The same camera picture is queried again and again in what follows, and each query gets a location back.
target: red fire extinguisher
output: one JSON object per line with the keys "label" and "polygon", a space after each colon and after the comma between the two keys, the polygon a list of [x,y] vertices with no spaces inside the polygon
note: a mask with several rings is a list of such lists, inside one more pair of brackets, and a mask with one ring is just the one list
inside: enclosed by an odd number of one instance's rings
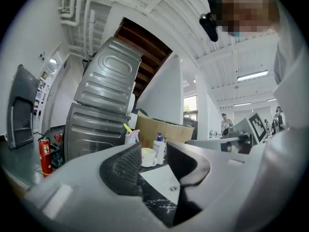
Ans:
{"label": "red fire extinguisher", "polygon": [[44,135],[38,139],[41,166],[44,178],[53,172],[52,168],[52,158],[50,154],[50,139]]}

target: white bottle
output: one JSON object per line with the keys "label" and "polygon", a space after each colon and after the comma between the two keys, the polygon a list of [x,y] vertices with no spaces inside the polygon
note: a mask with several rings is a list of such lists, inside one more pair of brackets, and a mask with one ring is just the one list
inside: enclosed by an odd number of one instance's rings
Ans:
{"label": "white bottle", "polygon": [[158,138],[154,141],[154,150],[155,150],[155,157],[157,159],[157,164],[162,165],[164,159],[164,151],[165,151],[165,142],[161,137],[161,134],[158,133]]}

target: fire extinguisher label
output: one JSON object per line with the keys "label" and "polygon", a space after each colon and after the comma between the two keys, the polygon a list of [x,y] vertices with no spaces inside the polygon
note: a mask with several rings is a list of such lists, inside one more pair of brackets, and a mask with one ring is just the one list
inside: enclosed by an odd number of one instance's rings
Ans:
{"label": "fire extinguisher label", "polygon": [[48,145],[44,145],[44,146],[43,146],[43,149],[44,149],[44,153],[45,153],[45,154],[49,153],[49,147],[48,147]]}

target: ceiling light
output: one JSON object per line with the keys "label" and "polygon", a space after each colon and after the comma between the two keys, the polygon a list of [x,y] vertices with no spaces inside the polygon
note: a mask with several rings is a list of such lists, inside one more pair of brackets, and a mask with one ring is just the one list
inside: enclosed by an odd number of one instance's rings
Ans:
{"label": "ceiling light", "polygon": [[237,104],[237,105],[234,105],[234,106],[244,106],[244,105],[250,105],[251,102],[248,102],[248,103],[243,103],[243,104]]}
{"label": "ceiling light", "polygon": [[57,61],[54,60],[54,59],[52,59],[52,58],[51,58],[49,61],[50,61],[51,63],[53,63],[53,64],[57,64]]}
{"label": "ceiling light", "polygon": [[238,82],[244,81],[244,80],[248,80],[248,79],[252,79],[252,78],[257,78],[263,75],[267,75],[268,71],[261,71],[261,72],[256,72],[256,73],[252,73],[249,75],[243,75],[237,78]]}

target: stacked washer and dryer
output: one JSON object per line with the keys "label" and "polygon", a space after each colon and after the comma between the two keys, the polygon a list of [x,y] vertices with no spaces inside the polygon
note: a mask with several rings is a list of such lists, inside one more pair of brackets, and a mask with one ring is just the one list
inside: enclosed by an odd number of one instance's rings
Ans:
{"label": "stacked washer and dryer", "polygon": [[141,57],[141,52],[111,37],[90,58],[74,97],[77,103],[67,117],[65,162],[124,144]]}

